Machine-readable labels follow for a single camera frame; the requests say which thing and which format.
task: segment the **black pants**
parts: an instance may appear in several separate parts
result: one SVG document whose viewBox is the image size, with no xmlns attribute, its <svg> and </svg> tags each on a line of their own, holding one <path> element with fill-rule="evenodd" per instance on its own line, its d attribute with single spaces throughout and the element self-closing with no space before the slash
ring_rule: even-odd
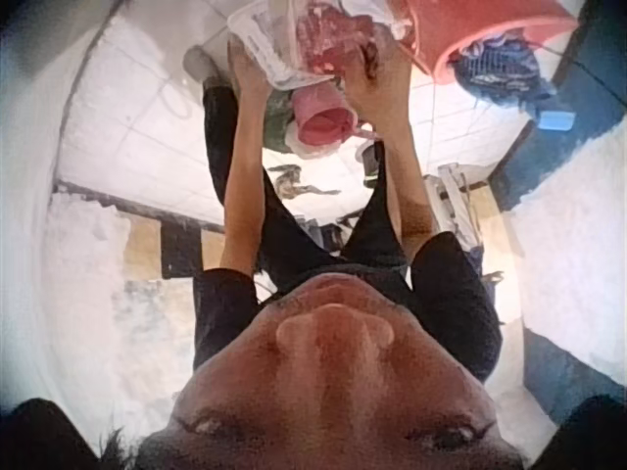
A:
<svg viewBox="0 0 627 470">
<path fill-rule="evenodd" d="M 217 198 L 224 204 L 238 104 L 232 89 L 228 87 L 208 89 L 203 101 L 209 168 Z M 299 226 L 278 199 L 264 172 L 265 222 L 259 263 L 279 290 L 305 273 L 327 265 L 359 263 L 399 269 L 407 264 L 388 213 L 383 145 L 380 142 L 375 145 L 380 164 L 377 186 L 339 258 L 320 248 Z"/>
</svg>

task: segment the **wall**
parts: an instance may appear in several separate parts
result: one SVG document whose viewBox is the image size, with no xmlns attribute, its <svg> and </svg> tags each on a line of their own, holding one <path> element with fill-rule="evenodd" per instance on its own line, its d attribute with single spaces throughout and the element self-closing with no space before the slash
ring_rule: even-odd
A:
<svg viewBox="0 0 627 470">
<path fill-rule="evenodd" d="M 570 53 L 625 101 L 620 12 L 589 2 Z M 573 130 L 533 130 L 491 177 L 518 255 L 525 386 L 555 422 L 627 383 L 625 108 L 574 66 L 560 94 Z"/>
<path fill-rule="evenodd" d="M 41 306 L 41 256 L 64 106 L 114 0 L 23 5 L 0 51 L 0 397 L 2 411 L 55 399 Z"/>
</svg>

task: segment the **man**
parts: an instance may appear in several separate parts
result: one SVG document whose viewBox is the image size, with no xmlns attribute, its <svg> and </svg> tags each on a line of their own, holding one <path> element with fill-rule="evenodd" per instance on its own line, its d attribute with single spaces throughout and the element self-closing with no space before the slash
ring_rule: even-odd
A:
<svg viewBox="0 0 627 470">
<path fill-rule="evenodd" d="M 194 375 L 138 468 L 521 468 L 482 387 L 498 318 L 455 236 L 432 237 L 411 65 L 383 30 L 377 48 L 375 78 L 361 53 L 346 70 L 348 98 L 382 142 L 377 187 L 339 258 L 301 230 L 264 172 L 271 88 L 243 45 L 229 47 L 239 99 L 208 57 L 186 57 L 204 85 L 225 247 L 220 269 L 194 281 Z M 258 264 L 278 290 L 263 305 Z"/>
</svg>

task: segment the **pink bucket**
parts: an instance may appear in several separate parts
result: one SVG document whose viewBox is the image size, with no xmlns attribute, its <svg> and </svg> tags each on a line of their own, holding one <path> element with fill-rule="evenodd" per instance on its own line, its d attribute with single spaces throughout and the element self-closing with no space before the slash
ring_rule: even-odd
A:
<svg viewBox="0 0 627 470">
<path fill-rule="evenodd" d="M 355 134 L 357 115 L 331 82 L 294 91 L 292 105 L 298 137 L 304 144 L 319 146 L 344 142 Z"/>
</svg>

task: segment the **black shirt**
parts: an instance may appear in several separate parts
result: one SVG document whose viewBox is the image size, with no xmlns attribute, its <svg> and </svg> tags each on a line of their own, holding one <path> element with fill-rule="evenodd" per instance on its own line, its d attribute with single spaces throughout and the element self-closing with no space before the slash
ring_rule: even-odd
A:
<svg viewBox="0 0 627 470">
<path fill-rule="evenodd" d="M 269 302 L 325 272 L 359 277 L 396 304 L 408 308 L 422 327 L 478 380 L 485 381 L 501 350 L 499 319 L 455 235 L 427 242 L 410 267 L 412 288 L 397 272 L 338 263 L 308 272 L 290 289 L 259 304 L 254 281 L 230 269 L 211 269 L 194 279 L 196 356 L 194 370 L 228 346 Z"/>
</svg>

